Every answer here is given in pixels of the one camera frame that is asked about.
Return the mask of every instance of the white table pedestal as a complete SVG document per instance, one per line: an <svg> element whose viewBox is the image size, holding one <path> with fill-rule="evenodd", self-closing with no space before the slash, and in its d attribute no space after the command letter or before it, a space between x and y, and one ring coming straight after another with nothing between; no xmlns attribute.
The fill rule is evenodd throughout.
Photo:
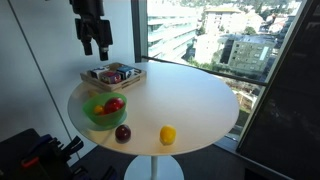
<svg viewBox="0 0 320 180"><path fill-rule="evenodd" d="M128 166L125 180L183 180L183 172L172 156L138 156Z"/></svg>

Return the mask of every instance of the wooden tray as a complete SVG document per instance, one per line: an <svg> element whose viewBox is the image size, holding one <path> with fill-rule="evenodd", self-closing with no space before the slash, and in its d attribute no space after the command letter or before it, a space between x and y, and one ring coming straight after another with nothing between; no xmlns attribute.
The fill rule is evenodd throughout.
<svg viewBox="0 0 320 180"><path fill-rule="evenodd" d="M128 65L121 64L121 63L112 63L112 64L105 65L103 67L106 67L109 70L116 70L121 66L128 66ZM140 81L142 79L142 77L146 76L146 74L147 74L146 71L137 69L135 67L132 67L132 68L134 69L134 75L126 80L122 80L121 82L119 82L117 84L107 84L107 83L100 81L99 79L93 78L89 71L84 72L84 73L80 73L80 76L83 81L88 82L94 86L100 87L100 88L107 90L107 91L117 91L119 89L124 89L124 88Z"/></svg>

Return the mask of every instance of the yellow lemon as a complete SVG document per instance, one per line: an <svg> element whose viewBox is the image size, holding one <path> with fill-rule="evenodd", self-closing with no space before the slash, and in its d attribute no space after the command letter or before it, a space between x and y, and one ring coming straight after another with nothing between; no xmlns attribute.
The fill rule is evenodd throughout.
<svg viewBox="0 0 320 180"><path fill-rule="evenodd" d="M160 131L160 141L163 145L170 145L176 138L176 129L171 125L165 125Z"/></svg>

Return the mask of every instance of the red apple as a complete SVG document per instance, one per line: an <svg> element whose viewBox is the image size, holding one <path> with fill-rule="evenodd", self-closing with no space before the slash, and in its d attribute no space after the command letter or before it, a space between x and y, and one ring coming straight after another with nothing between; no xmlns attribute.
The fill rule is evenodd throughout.
<svg viewBox="0 0 320 180"><path fill-rule="evenodd" d="M115 97L109 99L104 105L104 111L107 114L118 111L124 106L124 101L121 98Z"/></svg>

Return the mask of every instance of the floor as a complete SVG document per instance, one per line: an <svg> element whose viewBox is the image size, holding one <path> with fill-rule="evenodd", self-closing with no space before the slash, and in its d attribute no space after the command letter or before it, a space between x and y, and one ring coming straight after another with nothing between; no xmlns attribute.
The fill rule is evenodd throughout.
<svg viewBox="0 0 320 180"><path fill-rule="evenodd" d="M124 179L130 162L136 156L121 154L97 146L71 168L83 166L92 179L102 179L112 166L117 179ZM283 180L287 179L272 173L252 162L236 156L216 145L201 150L173 156L180 164L185 180Z"/></svg>

